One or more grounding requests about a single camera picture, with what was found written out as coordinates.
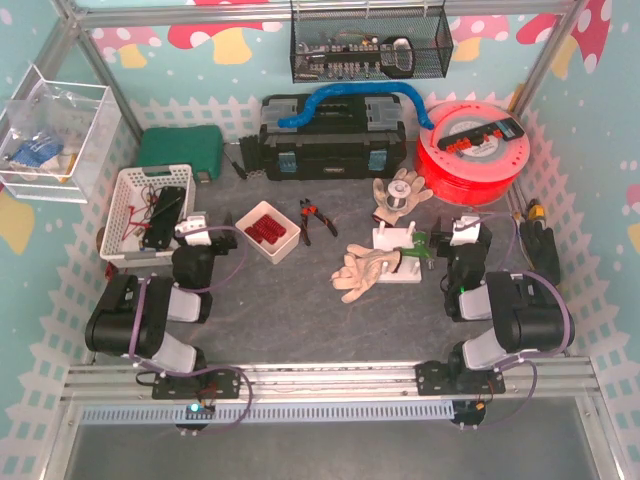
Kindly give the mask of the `beige work glove rear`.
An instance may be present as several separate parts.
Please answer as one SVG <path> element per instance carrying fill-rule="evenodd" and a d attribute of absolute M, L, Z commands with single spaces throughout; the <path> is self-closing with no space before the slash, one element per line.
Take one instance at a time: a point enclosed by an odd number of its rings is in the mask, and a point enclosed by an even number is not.
<path fill-rule="evenodd" d="M 415 207 L 433 196 L 425 179 L 416 171 L 401 168 L 388 184 L 375 178 L 372 183 L 376 209 L 372 214 L 377 222 L 395 226 L 397 221 L 409 215 Z"/>

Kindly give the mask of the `red filament spool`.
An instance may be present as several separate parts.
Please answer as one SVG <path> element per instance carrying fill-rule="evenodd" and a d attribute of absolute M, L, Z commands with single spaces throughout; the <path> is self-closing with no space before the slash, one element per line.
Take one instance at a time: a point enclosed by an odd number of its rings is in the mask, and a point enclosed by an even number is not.
<path fill-rule="evenodd" d="M 523 137 L 510 142 L 491 137 L 481 146 L 453 154 L 441 151 L 437 142 L 508 117 L 517 121 L 507 111 L 479 101 L 445 102 L 429 112 L 434 128 L 420 130 L 414 169 L 437 198 L 456 205 L 482 206 L 507 192 L 530 156 L 530 141 L 525 132 Z"/>

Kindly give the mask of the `green plastic case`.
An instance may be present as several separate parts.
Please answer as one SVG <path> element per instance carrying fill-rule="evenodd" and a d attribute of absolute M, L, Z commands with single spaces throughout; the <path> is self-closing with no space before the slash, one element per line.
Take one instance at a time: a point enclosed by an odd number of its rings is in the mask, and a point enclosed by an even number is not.
<path fill-rule="evenodd" d="M 223 150 L 222 132 L 216 125 L 149 128 L 142 136 L 135 165 L 188 164 L 195 181 L 206 183 L 220 176 Z"/>

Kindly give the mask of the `black box in basket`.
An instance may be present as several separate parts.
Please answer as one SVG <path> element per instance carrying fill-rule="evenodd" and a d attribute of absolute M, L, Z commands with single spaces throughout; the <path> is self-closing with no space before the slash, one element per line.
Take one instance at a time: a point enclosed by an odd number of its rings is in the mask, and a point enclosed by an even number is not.
<path fill-rule="evenodd" d="M 145 249 L 166 250 L 170 246 L 185 196 L 183 187 L 165 186 L 161 189 L 143 235 L 142 246 Z"/>

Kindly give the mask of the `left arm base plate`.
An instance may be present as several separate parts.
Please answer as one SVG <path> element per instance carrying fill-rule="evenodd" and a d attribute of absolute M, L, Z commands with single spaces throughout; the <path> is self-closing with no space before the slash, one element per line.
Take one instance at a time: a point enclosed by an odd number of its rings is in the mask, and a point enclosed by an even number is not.
<path fill-rule="evenodd" d="M 154 400 L 229 400 L 238 399 L 240 375 L 220 369 L 191 377 L 156 376 L 152 387 Z"/>

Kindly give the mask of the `beige work glove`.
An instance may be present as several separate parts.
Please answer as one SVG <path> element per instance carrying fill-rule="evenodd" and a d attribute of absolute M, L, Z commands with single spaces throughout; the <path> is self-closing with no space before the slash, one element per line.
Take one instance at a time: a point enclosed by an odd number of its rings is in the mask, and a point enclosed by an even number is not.
<path fill-rule="evenodd" d="M 397 221 L 409 215 L 415 207 L 433 196 L 425 179 L 416 171 L 401 168 L 388 184 L 375 178 L 372 183 L 376 209 L 372 214 L 377 222 L 395 226 Z"/>
<path fill-rule="evenodd" d="M 333 288 L 344 291 L 341 301 L 353 303 L 367 292 L 383 274 L 395 273 L 403 259 L 400 250 L 370 249 L 349 244 L 343 257 L 344 265 L 331 275 Z"/>

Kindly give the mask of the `white perforated basket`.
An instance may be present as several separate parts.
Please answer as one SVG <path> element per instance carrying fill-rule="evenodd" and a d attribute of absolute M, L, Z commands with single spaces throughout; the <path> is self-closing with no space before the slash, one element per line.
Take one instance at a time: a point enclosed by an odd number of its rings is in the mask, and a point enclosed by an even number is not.
<path fill-rule="evenodd" d="M 171 263 L 171 255 L 178 243 L 169 240 L 165 248 L 156 248 L 144 241 L 151 235 L 151 223 L 164 205 L 162 190 L 179 188 L 183 199 L 178 202 L 178 220 L 186 218 L 194 209 L 196 186 L 192 168 L 187 164 L 122 169 L 116 180 L 100 257 L 120 269 L 164 266 Z"/>

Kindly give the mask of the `black screwdriver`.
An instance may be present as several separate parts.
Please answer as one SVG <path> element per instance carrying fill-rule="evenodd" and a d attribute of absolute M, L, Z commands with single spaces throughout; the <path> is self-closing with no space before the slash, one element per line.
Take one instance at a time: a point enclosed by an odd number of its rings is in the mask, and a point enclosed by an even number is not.
<path fill-rule="evenodd" d="M 248 174 L 246 173 L 244 168 L 241 167 L 239 165 L 239 163 L 236 160 L 234 160 L 232 158 L 232 156 L 226 150 L 223 150 L 223 153 L 224 153 L 226 159 L 229 161 L 230 165 L 235 170 L 235 172 L 238 175 L 238 177 L 241 178 L 242 180 L 247 180 L 248 179 Z"/>

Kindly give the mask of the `white peg base plate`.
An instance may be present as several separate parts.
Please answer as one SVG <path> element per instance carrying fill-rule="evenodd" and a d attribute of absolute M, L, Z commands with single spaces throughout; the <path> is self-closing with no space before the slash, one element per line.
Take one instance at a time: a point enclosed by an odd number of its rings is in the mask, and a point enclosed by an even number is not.
<path fill-rule="evenodd" d="M 373 248 L 395 255 L 395 263 L 384 262 L 379 284 L 418 284 L 422 281 L 424 242 L 418 239 L 415 223 L 408 227 L 391 227 L 385 221 L 372 230 Z"/>

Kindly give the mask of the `yellow handled tool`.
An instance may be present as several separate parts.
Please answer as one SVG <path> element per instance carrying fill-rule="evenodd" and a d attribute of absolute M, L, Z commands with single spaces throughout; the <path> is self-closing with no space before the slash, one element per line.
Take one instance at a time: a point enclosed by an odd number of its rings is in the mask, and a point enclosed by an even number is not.
<path fill-rule="evenodd" d="M 538 199 L 532 199 L 521 213 L 520 223 L 540 223 L 546 222 L 546 211 Z"/>

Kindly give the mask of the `black toolbox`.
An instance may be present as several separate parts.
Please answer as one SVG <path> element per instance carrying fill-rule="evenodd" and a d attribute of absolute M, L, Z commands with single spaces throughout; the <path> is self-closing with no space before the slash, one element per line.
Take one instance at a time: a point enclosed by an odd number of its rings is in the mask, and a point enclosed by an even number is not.
<path fill-rule="evenodd" d="M 394 94 L 324 99 L 302 127 L 278 121 L 299 114 L 308 96 L 271 95 L 261 106 L 259 163 L 271 181 L 391 178 L 407 155 L 400 99 Z"/>

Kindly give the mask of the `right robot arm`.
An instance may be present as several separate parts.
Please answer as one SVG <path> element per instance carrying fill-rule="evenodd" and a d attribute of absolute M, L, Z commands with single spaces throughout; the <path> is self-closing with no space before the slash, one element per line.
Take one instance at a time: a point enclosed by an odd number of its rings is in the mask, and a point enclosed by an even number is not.
<path fill-rule="evenodd" d="M 513 245 L 529 269 L 510 272 L 486 268 L 492 241 L 487 215 L 466 215 L 431 230 L 429 246 L 447 260 L 440 289 L 445 313 L 456 322 L 489 321 L 492 326 L 452 349 L 448 373 L 501 371 L 528 358 L 553 356 L 573 341 L 574 321 L 562 299 L 559 256 L 553 230 L 543 216 L 511 217 Z"/>

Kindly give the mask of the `white spring tray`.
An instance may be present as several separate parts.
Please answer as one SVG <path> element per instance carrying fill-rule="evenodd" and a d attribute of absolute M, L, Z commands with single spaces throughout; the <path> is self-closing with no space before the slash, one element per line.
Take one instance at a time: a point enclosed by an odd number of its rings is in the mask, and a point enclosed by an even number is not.
<path fill-rule="evenodd" d="M 240 218 L 235 227 L 271 264 L 277 265 L 299 243 L 301 229 L 275 207 L 261 201 Z"/>

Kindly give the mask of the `beige work glove front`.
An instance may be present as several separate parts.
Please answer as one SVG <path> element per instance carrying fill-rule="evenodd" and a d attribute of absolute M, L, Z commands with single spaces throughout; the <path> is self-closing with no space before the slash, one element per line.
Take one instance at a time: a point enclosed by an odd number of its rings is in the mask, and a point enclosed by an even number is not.
<path fill-rule="evenodd" d="M 353 303 L 367 292 L 383 274 L 395 273 L 403 259 L 400 250 L 370 249 L 349 244 L 343 257 L 344 265 L 331 275 L 333 288 L 344 291 L 341 301 Z"/>

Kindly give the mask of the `clear acrylic wall box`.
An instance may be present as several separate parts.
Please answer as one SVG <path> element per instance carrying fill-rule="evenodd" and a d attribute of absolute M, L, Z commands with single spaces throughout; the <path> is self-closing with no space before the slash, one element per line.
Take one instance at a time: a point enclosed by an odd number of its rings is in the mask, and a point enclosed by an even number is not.
<path fill-rule="evenodd" d="M 121 121 L 112 89 L 47 80 L 36 66 L 22 85 L 3 112 L 1 185 L 20 200 L 87 203 Z"/>

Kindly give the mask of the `green brass valve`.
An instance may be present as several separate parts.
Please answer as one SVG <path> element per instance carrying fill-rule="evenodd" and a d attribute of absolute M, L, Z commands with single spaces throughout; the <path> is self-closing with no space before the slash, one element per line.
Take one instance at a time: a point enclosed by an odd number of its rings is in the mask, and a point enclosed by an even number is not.
<path fill-rule="evenodd" d="M 411 247 L 401 247 L 400 251 L 403 256 L 423 258 L 430 260 L 433 258 L 429 248 L 429 236 L 425 232 L 415 232 L 411 237 Z"/>

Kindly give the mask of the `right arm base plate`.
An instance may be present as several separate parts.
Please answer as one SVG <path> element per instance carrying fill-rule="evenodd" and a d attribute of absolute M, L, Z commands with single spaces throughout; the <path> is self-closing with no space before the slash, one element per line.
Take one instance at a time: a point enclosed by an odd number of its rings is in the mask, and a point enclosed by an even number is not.
<path fill-rule="evenodd" d="M 420 396 L 504 394 L 503 377 L 493 370 L 457 371 L 439 361 L 427 361 L 414 366 L 415 381 Z"/>

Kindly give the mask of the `blue white gloves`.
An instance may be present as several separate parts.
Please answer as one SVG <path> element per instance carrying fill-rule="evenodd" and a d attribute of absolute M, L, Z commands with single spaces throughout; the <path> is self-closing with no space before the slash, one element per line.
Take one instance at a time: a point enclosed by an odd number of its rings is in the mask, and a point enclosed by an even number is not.
<path fill-rule="evenodd" d="M 57 169 L 59 154 L 63 151 L 62 141 L 51 135 L 39 135 L 23 141 L 9 156 L 9 161 L 22 167 L 36 169 Z"/>

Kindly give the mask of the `black rubber glove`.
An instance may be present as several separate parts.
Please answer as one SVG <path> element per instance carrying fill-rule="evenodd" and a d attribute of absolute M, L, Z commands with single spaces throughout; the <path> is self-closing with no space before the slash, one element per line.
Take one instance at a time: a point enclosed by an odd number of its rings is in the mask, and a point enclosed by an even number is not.
<path fill-rule="evenodd" d="M 561 269 L 553 230 L 540 221 L 527 220 L 520 226 L 520 238 L 532 270 L 558 286 Z"/>

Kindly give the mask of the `red spring in tray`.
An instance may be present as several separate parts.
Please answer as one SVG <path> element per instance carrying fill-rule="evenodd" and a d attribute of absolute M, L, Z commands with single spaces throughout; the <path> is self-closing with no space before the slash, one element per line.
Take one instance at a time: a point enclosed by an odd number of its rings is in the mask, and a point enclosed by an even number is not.
<path fill-rule="evenodd" d="M 272 216 L 265 214 L 247 227 L 244 232 L 258 244 L 266 242 L 269 245 L 274 245 L 285 236 L 286 228 Z"/>

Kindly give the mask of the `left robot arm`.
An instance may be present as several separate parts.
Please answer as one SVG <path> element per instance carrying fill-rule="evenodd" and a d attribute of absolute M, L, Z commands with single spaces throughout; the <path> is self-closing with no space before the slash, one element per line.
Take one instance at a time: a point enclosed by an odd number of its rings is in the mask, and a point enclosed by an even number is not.
<path fill-rule="evenodd" d="M 232 217 L 216 228 L 203 216 L 190 216 L 175 227 L 179 246 L 171 256 L 172 274 L 114 275 L 85 328 L 94 353 L 123 357 L 160 376 L 211 377 L 204 353 L 167 331 L 170 322 L 201 324 L 213 304 L 213 267 L 218 256 L 238 247 Z"/>

